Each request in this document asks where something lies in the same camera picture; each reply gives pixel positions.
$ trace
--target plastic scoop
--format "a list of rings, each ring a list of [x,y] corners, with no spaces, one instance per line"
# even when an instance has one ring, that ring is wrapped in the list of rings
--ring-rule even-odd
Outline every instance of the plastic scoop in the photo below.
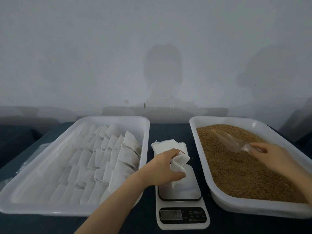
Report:
[[[250,153],[250,149],[254,148],[256,150],[258,150],[260,153],[266,153],[265,151],[263,151],[260,148],[251,146],[250,144],[246,143],[245,141],[242,141],[240,139],[235,138],[234,136],[222,131],[222,130],[211,130],[213,133],[215,133],[215,135],[217,136],[217,138],[219,139],[219,141],[230,151],[234,152],[234,153],[239,153],[240,151],[246,151],[248,153]]]

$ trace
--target brown grain pile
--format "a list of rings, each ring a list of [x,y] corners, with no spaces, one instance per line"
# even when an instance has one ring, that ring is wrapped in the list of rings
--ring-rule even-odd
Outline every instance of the brown grain pile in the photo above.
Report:
[[[238,198],[307,203],[303,194],[285,177],[270,171],[247,152],[228,151],[211,129],[223,130],[248,143],[265,141],[230,125],[197,128],[213,181],[224,193]]]

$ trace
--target dark tablecloth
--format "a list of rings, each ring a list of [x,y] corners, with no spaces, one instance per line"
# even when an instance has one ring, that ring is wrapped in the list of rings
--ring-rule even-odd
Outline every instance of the dark tablecloth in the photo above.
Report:
[[[20,165],[39,147],[52,142],[72,123],[61,124],[30,146],[0,170],[0,181],[12,176]],[[190,164],[196,175],[211,223],[205,230],[163,231],[156,222],[155,187],[148,187],[125,220],[120,233],[310,233],[311,220],[231,213],[221,209],[212,200],[201,168],[195,141],[189,124],[151,124],[147,162],[153,158],[150,144],[175,139],[185,142]],[[0,214],[1,233],[73,233],[85,217],[53,217],[41,215]]]
[[[0,168],[42,135],[31,126],[0,125]]]

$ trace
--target scale platform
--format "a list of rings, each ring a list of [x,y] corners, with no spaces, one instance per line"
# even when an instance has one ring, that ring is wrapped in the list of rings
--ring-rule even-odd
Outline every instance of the scale platform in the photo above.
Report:
[[[193,168],[184,165],[186,177],[156,186],[156,218],[162,230],[205,229],[210,218]]]

